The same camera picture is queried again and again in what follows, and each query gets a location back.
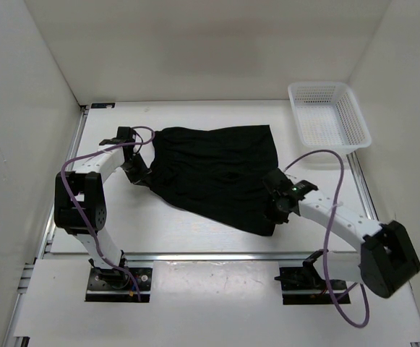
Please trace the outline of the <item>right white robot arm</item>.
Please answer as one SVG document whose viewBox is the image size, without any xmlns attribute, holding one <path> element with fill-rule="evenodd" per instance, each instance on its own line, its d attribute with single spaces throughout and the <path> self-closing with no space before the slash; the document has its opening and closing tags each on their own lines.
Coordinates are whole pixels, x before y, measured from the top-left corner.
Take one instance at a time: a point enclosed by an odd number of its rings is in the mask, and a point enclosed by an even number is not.
<svg viewBox="0 0 420 347">
<path fill-rule="evenodd" d="M 320 190 L 299 196 L 272 192 L 269 211 L 281 223 L 291 213 L 329 228 L 354 253 L 334 252 L 330 247 L 312 253 L 288 280 L 292 286 L 324 288 L 328 280 L 364 284 L 372 293 L 387 299 L 420 272 L 420 261 L 406 228 L 393 220 L 387 224 L 367 219 L 344 206 L 334 205 Z"/>
</svg>

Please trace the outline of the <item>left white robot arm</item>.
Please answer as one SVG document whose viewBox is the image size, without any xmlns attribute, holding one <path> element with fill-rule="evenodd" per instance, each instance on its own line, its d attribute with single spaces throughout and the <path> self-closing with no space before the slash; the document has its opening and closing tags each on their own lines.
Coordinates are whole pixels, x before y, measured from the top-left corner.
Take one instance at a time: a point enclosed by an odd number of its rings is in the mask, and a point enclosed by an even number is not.
<svg viewBox="0 0 420 347">
<path fill-rule="evenodd" d="M 101 280 L 115 290 L 138 292 L 137 278 L 128 268 L 124 252 L 106 229 L 103 184 L 118 168 L 133 184 L 145 183 L 150 174 L 136 150 L 106 148 L 68 160 L 56 175 L 54 221 L 83 245 Z"/>
</svg>

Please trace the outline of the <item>black shorts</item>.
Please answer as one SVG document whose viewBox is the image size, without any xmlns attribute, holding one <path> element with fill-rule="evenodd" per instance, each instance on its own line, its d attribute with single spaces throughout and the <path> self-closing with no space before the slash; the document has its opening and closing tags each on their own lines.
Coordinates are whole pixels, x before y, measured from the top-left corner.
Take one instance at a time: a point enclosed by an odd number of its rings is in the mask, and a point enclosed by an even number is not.
<svg viewBox="0 0 420 347">
<path fill-rule="evenodd" d="M 272 236 L 262 178 L 278 167 L 268 125 L 165 128 L 155 133 L 150 190 L 178 209 L 259 236 Z"/>
</svg>

